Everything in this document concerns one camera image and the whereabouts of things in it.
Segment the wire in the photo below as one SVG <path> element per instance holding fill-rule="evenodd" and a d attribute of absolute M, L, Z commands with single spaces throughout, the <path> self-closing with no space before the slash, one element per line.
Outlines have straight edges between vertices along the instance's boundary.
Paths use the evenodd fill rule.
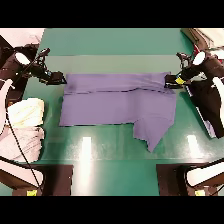
<path fill-rule="evenodd" d="M 36 182 L 37 182 L 38 188 L 40 189 L 41 193 L 43 193 L 43 190 L 42 190 L 42 188 L 41 188 L 41 186 L 40 186 L 40 184 L 39 184 L 39 182 L 38 182 L 38 180 L 37 180 L 37 177 L 36 177 L 36 175 L 35 175 L 35 173 L 34 173 L 32 167 L 30 166 L 30 164 L 29 164 L 29 162 L 28 162 L 26 156 L 24 155 L 24 153 L 23 153 L 23 151 L 22 151 L 22 149 L 21 149 L 21 147 L 20 147 L 19 141 L 18 141 L 18 139 L 17 139 L 17 137 L 16 137 L 16 135 L 15 135 L 15 132 L 14 132 L 14 130 L 13 130 L 13 128 L 12 128 L 12 125 L 11 125 L 10 120 L 9 120 L 9 114 L 8 114 L 8 108 L 7 108 L 7 107 L 6 107 L 6 119 L 8 120 L 9 127 L 10 127 L 10 129 L 11 129 L 11 131 L 12 131 L 12 134 L 13 134 L 15 140 L 16 140 L 17 146 L 18 146 L 18 148 L 19 148 L 21 154 L 23 155 L 23 157 L 24 157 L 24 159 L 25 159 L 27 165 L 29 166 L 29 168 L 30 168 L 30 170 L 31 170 L 31 172 L 32 172 L 32 174 L 33 174 L 33 176 L 34 176 Z"/>
<path fill-rule="evenodd" d="M 224 184 L 216 192 L 214 192 L 213 194 L 210 194 L 209 196 L 213 196 L 213 195 L 219 193 L 219 191 L 221 191 L 223 188 L 224 188 Z"/>

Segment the yellow label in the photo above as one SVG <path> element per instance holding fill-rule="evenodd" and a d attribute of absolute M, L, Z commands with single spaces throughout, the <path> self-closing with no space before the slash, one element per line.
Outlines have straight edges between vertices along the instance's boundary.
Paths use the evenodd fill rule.
<path fill-rule="evenodd" d="M 195 191 L 195 195 L 196 196 L 205 196 L 205 191 L 204 190 Z"/>
<path fill-rule="evenodd" d="M 175 81 L 176 81 L 176 83 L 178 83 L 180 85 L 185 83 L 185 81 L 182 78 L 180 78 L 180 77 L 178 77 Z"/>
<path fill-rule="evenodd" d="M 37 190 L 27 191 L 27 196 L 37 196 Z"/>

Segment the table surface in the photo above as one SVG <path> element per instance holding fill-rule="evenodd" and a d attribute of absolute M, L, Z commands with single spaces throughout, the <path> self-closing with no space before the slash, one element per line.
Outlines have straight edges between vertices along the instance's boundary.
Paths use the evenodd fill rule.
<path fill-rule="evenodd" d="M 171 71 L 176 52 L 192 52 L 179 28 L 46 29 L 39 50 L 46 64 L 66 73 L 147 73 Z M 133 138 L 133 125 L 59 127 L 64 86 L 28 81 L 24 99 L 45 102 L 45 139 L 38 164 L 74 164 L 72 195 L 159 195 L 156 164 L 206 162 L 224 155 L 224 139 L 210 139 L 185 90 L 176 90 L 174 125 L 153 153 Z M 90 137 L 91 144 L 83 144 Z M 11 190 L 0 185 L 1 195 Z"/>

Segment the green table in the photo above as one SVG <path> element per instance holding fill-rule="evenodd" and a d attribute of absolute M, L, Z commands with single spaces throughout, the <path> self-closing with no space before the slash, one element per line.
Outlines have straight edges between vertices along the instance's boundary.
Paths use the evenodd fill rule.
<path fill-rule="evenodd" d="M 192 52 L 178 28 L 46 29 L 50 70 L 66 73 L 144 73 L 180 69 L 176 52 Z M 213 161 L 224 155 L 224 139 L 210 139 L 185 90 L 177 90 L 175 124 L 155 151 L 133 138 L 133 125 L 59 127 L 64 86 L 29 80 L 24 99 L 45 101 L 40 164 L 74 164 L 72 195 L 159 195 L 157 163 Z M 83 137 L 91 140 L 86 148 Z M 1 195 L 11 194 L 1 187 Z"/>

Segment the purple t-shirt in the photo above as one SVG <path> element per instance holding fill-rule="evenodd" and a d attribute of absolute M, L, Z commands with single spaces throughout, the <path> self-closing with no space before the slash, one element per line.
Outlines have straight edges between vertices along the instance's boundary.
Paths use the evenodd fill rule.
<path fill-rule="evenodd" d="M 134 138 L 153 151 L 174 123 L 176 94 L 164 88 L 166 74 L 68 74 L 60 126 L 134 123 Z"/>

